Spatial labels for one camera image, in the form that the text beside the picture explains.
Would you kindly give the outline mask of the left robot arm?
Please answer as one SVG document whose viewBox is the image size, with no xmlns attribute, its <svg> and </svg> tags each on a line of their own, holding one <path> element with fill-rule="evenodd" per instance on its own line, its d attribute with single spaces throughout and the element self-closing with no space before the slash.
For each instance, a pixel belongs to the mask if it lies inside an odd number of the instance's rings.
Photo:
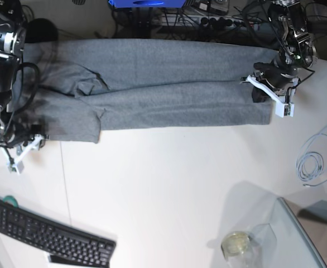
<svg viewBox="0 0 327 268">
<path fill-rule="evenodd" d="M 256 34 L 249 13 L 259 7 L 266 16 L 266 23 L 275 35 L 278 54 L 270 63 L 255 63 L 253 74 L 243 78 L 245 83 L 253 85 L 252 100 L 255 103 L 271 99 L 275 103 L 275 115 L 279 117 L 294 115 L 292 101 L 297 87 L 304 82 L 298 77 L 301 69 L 310 74 L 316 60 L 316 50 L 307 31 L 307 18 L 300 1 L 253 1 L 246 5 L 241 16 L 243 22 L 256 43 L 273 49 L 273 45 L 261 40 Z"/>
</svg>

